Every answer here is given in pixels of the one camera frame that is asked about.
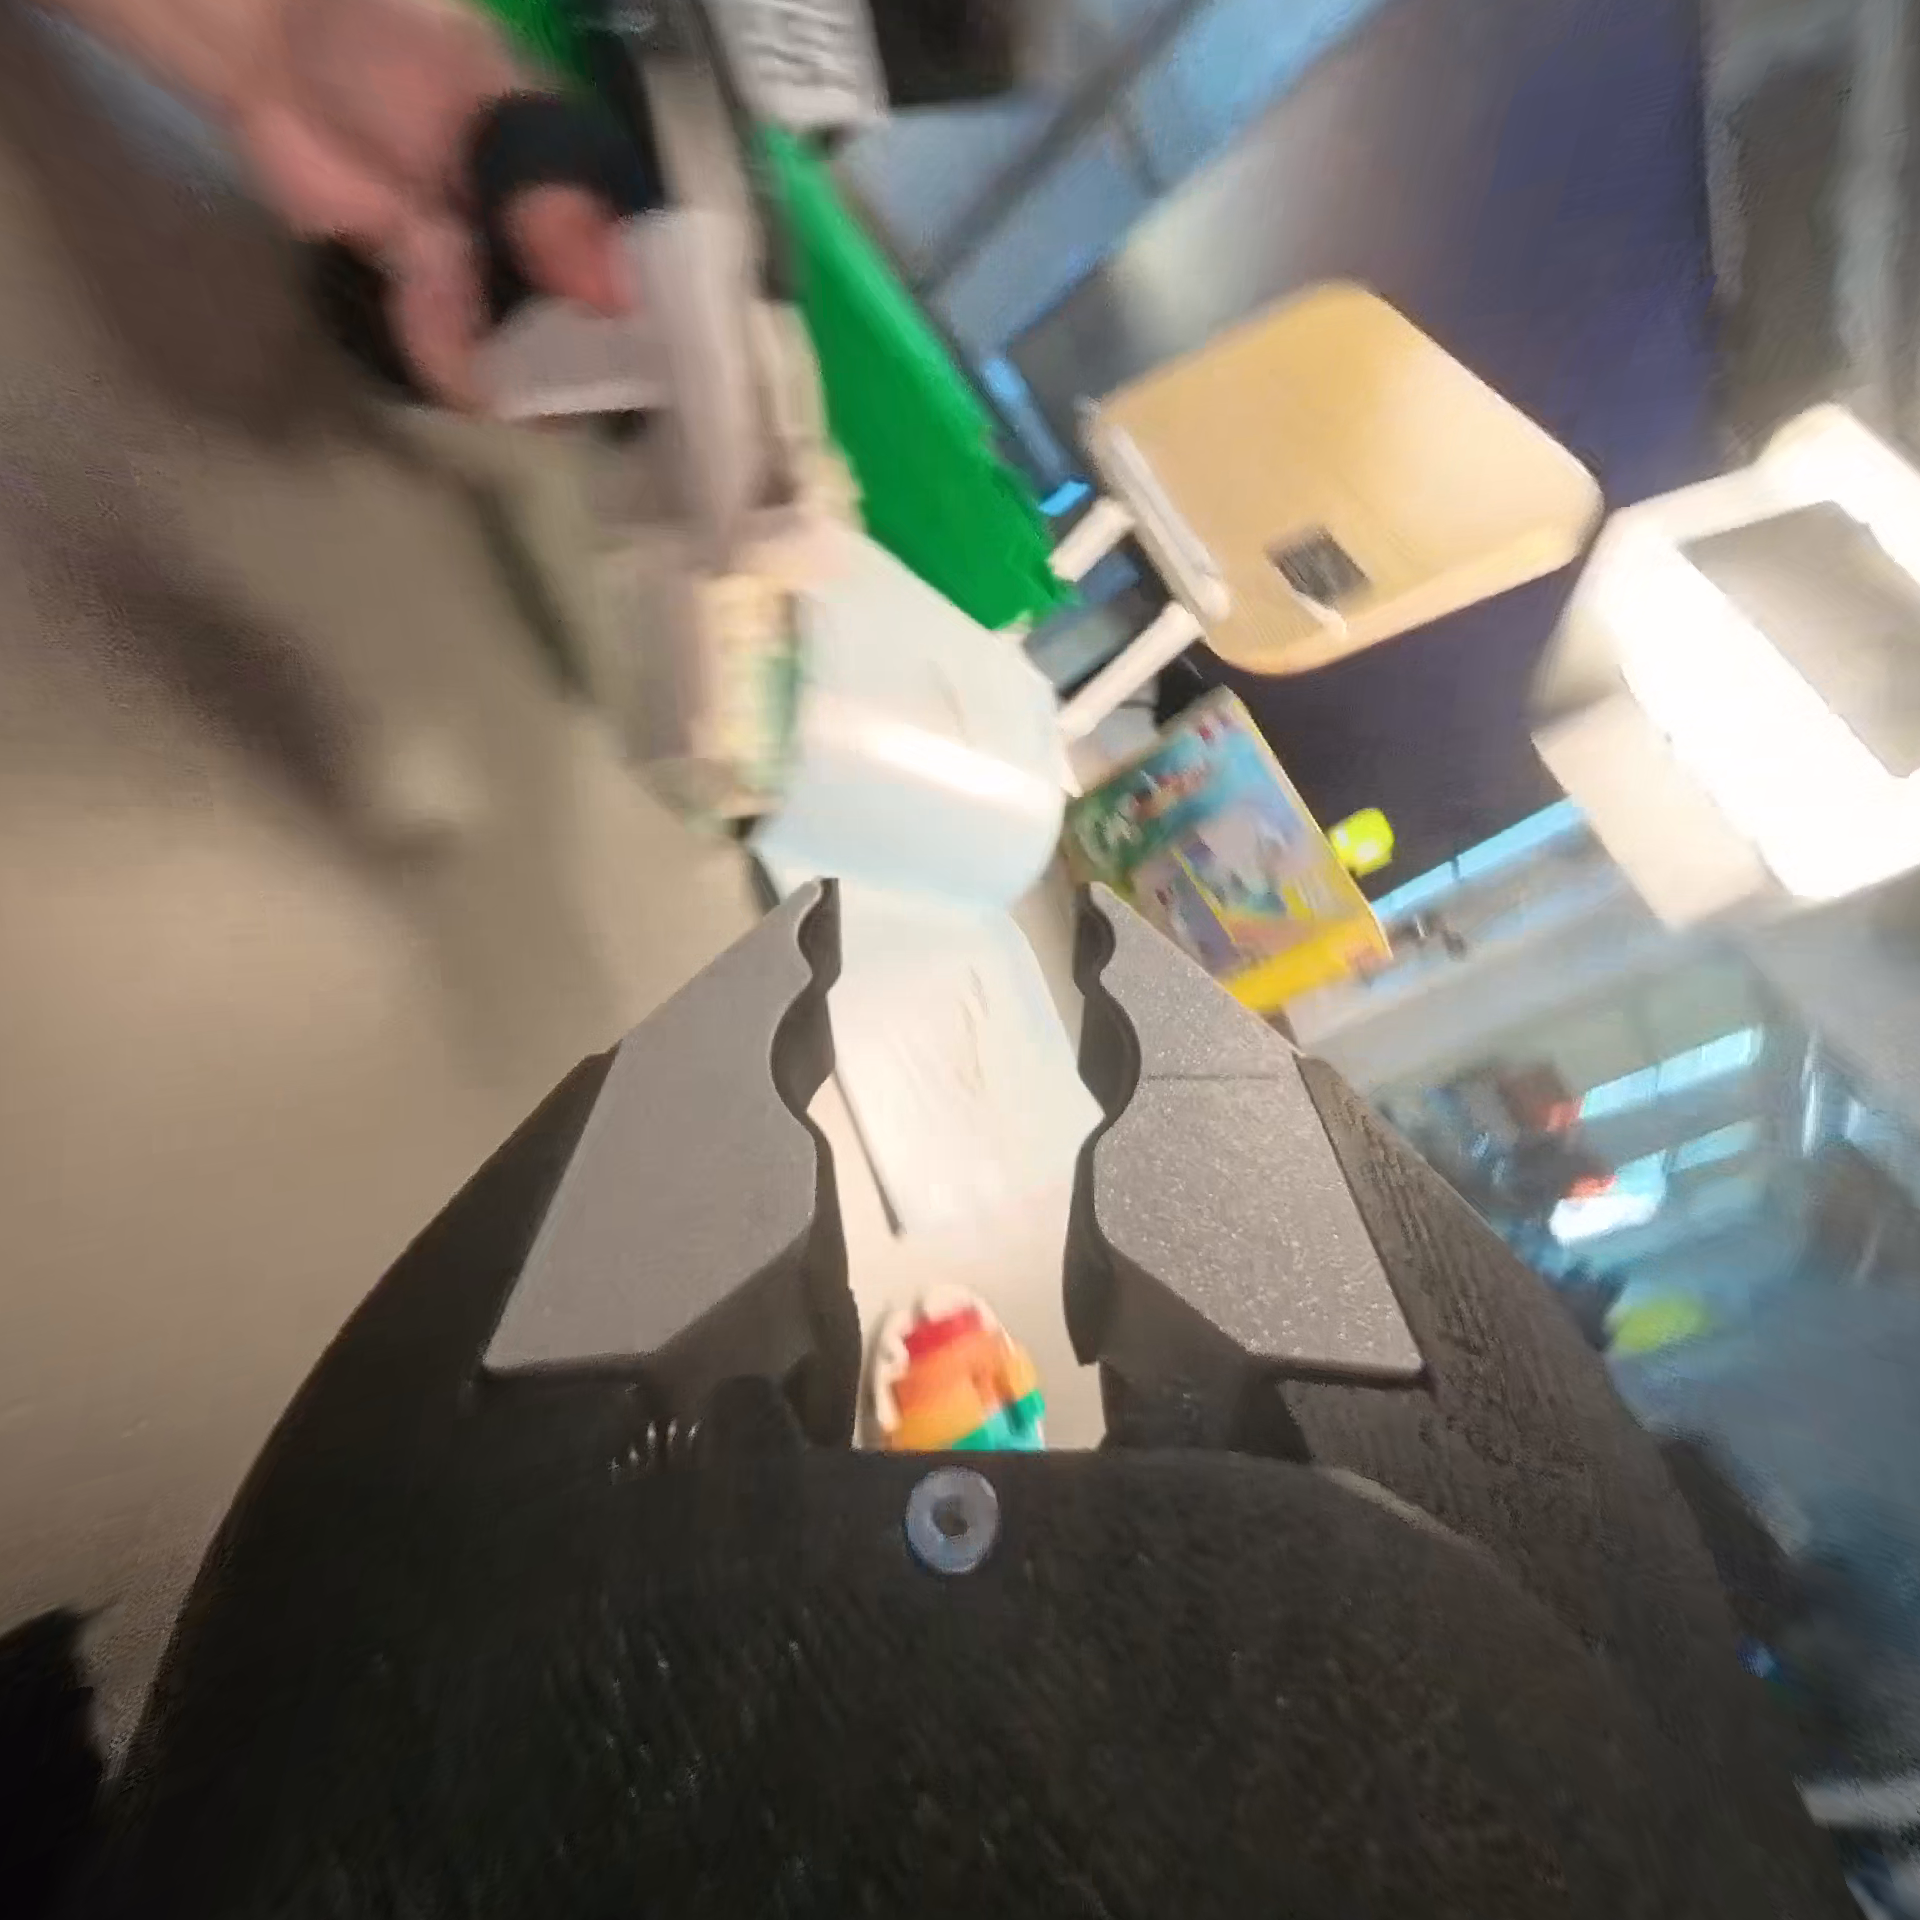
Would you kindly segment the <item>rainbow lego piece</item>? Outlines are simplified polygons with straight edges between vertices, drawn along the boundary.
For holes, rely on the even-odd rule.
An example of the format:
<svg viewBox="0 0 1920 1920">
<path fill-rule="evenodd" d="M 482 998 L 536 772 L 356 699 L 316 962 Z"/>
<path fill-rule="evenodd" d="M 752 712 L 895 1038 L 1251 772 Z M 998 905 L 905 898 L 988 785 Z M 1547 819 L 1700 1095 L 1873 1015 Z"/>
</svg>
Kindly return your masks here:
<svg viewBox="0 0 1920 1920">
<path fill-rule="evenodd" d="M 1038 1454 L 1042 1374 L 975 1288 L 935 1284 L 882 1314 L 862 1371 L 859 1438 L 898 1454 Z"/>
</svg>

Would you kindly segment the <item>white and mint lego build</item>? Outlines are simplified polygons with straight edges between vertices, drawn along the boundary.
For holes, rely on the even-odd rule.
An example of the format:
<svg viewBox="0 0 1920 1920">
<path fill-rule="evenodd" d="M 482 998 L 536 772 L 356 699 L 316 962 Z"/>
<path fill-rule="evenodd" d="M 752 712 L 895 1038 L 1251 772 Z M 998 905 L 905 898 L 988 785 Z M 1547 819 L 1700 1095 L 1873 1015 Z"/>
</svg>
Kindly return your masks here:
<svg viewBox="0 0 1920 1920">
<path fill-rule="evenodd" d="M 729 819 L 782 799 L 799 739 L 805 606 L 755 572 L 705 579 L 695 596 L 692 745 Z"/>
</svg>

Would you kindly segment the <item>yellow lego set box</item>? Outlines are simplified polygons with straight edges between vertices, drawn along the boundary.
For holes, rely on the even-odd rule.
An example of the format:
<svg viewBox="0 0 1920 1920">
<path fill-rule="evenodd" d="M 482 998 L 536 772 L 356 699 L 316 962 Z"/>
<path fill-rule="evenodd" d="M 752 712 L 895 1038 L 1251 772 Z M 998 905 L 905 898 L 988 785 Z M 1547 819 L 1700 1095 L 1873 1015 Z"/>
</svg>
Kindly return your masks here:
<svg viewBox="0 0 1920 1920">
<path fill-rule="evenodd" d="M 1228 689 L 1068 802 L 1065 859 L 1268 1022 L 1391 958 L 1358 878 Z"/>
</svg>

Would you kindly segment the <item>open lego instruction booklet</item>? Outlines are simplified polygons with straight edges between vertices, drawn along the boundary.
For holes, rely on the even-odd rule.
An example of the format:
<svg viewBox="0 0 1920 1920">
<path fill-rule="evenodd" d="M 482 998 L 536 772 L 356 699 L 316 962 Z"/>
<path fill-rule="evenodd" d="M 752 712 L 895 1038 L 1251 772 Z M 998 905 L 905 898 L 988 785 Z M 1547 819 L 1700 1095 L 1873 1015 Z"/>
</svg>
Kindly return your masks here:
<svg viewBox="0 0 1920 1920">
<path fill-rule="evenodd" d="M 1068 762 L 1022 639 L 835 532 L 799 596 L 799 715 L 749 845 L 779 892 L 839 895 L 839 1101 L 888 1218 L 875 1301 L 975 1284 L 1061 1311 L 1071 1168 L 1095 1105 L 1075 1065 Z"/>
</svg>

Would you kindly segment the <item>green plastic bin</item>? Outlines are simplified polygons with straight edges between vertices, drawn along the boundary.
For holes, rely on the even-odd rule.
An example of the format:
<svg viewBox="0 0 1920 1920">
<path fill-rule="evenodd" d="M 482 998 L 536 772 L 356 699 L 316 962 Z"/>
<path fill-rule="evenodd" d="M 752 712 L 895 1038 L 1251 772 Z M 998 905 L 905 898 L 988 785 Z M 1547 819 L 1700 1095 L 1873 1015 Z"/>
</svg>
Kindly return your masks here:
<svg viewBox="0 0 1920 1920">
<path fill-rule="evenodd" d="M 719 80 L 682 57 L 649 60 L 642 77 L 705 87 L 695 106 L 709 110 L 719 156 L 692 160 L 692 183 L 719 186 L 745 223 L 752 293 L 802 323 L 862 529 L 985 629 L 1032 626 L 1068 602 L 1035 486 L 1002 456 L 988 403 L 832 180 L 829 146 L 888 110 L 862 126 L 795 126 L 755 106 L 722 110 Z M 656 100 L 652 110 L 669 173 L 666 113 Z M 689 203 L 692 186 L 669 173 L 659 210 Z"/>
</svg>

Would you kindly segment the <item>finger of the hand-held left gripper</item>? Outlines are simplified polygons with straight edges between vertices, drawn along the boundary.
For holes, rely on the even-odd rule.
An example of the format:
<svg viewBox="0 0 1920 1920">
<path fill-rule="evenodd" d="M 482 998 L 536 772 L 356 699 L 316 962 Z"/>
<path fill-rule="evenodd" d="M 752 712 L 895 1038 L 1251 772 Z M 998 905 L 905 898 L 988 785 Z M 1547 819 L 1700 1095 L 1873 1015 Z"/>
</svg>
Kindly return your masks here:
<svg viewBox="0 0 1920 1920">
<path fill-rule="evenodd" d="M 666 353 L 685 512 L 705 562 L 735 562 L 759 499 L 752 289 L 739 220 L 715 210 L 642 220 L 642 293 Z"/>
<path fill-rule="evenodd" d="M 509 319 L 476 353 L 476 386 L 506 423 L 669 403 L 666 349 L 639 319 Z"/>
</svg>

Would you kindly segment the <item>tilted wooden side table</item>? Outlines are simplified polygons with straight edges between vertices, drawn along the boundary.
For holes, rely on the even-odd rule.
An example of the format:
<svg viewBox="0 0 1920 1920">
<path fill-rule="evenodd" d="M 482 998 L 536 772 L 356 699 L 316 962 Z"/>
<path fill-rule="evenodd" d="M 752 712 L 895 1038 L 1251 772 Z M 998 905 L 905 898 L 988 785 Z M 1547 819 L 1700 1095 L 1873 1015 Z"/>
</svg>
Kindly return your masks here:
<svg viewBox="0 0 1920 1920">
<path fill-rule="evenodd" d="M 1088 739 L 1178 652 L 1294 679 L 1567 569 L 1597 476 L 1358 283 L 1281 299 L 1078 413 L 1068 586 L 1131 539 L 1168 592 L 1061 705 Z"/>
</svg>

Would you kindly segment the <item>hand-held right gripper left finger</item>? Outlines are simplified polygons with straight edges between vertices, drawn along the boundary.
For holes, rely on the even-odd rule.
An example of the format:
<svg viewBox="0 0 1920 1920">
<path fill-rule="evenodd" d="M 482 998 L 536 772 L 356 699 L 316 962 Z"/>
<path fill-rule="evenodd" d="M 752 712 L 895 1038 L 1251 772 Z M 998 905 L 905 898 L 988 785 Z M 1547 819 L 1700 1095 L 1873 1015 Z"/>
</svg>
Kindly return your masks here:
<svg viewBox="0 0 1920 1920">
<path fill-rule="evenodd" d="M 832 1354 L 845 1238 L 812 1101 L 839 892 L 805 882 L 616 1048 L 492 1328 L 492 1378 L 792 1378 Z"/>
</svg>

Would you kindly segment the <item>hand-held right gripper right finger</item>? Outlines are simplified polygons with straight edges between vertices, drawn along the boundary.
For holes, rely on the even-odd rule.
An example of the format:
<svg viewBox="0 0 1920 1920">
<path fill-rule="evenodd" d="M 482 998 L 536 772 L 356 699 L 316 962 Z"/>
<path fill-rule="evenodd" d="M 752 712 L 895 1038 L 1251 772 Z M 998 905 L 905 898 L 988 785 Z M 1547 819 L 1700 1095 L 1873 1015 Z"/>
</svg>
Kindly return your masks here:
<svg viewBox="0 0 1920 1920">
<path fill-rule="evenodd" d="M 1111 888 L 1075 898 L 1068 1341 L 1125 1381 L 1414 1381 L 1301 1055 Z"/>
</svg>

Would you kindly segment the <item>person's left hand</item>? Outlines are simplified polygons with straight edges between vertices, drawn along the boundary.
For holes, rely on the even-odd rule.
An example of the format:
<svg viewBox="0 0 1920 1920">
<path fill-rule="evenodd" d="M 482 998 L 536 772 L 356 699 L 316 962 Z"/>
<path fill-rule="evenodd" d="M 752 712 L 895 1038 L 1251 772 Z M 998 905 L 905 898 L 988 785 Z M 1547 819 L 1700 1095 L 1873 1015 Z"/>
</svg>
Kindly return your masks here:
<svg viewBox="0 0 1920 1920">
<path fill-rule="evenodd" d="M 406 396 L 492 413 L 482 359 L 529 303 L 636 329 L 652 176 L 582 87 L 469 3 L 57 3 L 196 110 L 309 243 L 323 316 Z"/>
</svg>

